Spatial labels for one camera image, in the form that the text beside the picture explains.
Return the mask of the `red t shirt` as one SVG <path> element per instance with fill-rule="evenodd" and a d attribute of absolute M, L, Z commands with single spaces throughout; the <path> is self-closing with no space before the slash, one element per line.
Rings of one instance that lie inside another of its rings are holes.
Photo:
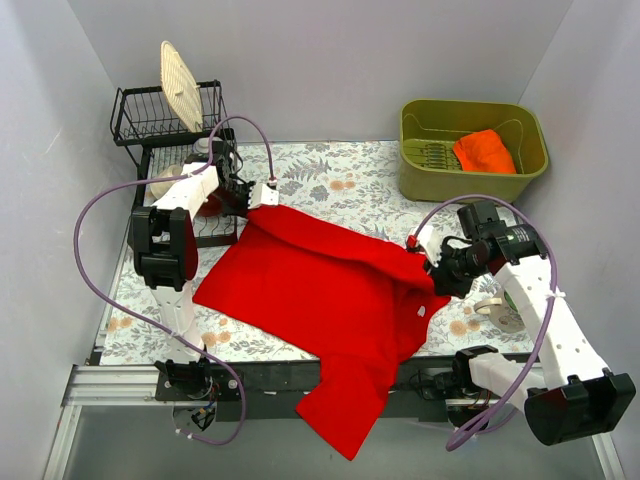
<path fill-rule="evenodd" d="M 248 215 L 194 302 L 314 356 L 319 384 L 297 413 L 353 459 L 383 412 L 400 364 L 447 304 L 420 255 L 286 206 Z"/>

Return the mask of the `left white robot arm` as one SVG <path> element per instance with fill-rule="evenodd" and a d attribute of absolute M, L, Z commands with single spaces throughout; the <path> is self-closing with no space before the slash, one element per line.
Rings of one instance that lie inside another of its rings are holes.
<path fill-rule="evenodd" d="M 192 301 L 192 280 L 199 265 L 193 223 L 202 209 L 215 216 L 246 216 L 254 187 L 252 181 L 239 178 L 231 141 L 216 137 L 208 142 L 207 151 L 211 166 L 198 153 L 171 167 L 151 184 L 163 187 L 165 193 L 131 215 L 134 268 L 159 306 L 160 325 L 170 334 L 171 353 L 155 367 L 170 387 L 193 400 L 212 395 L 217 386 L 211 362 L 202 353 Z"/>

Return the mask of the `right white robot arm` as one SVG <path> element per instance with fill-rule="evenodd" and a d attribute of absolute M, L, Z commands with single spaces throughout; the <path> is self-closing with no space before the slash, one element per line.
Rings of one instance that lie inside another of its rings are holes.
<path fill-rule="evenodd" d="M 452 383 L 464 397 L 483 390 L 497 402 L 460 426 L 446 449 L 496 430 L 493 417 L 507 404 L 521 412 L 535 438 L 551 446 L 609 433 L 636 395 L 632 378 L 613 372 L 582 332 L 558 286 L 554 252 L 530 220 L 508 202 L 483 194 L 457 197 L 463 235 L 451 246 L 426 220 L 406 247 L 425 257 L 439 295 L 464 298 L 474 280 L 492 275 L 534 342 L 523 366 L 495 348 L 456 353 Z"/>

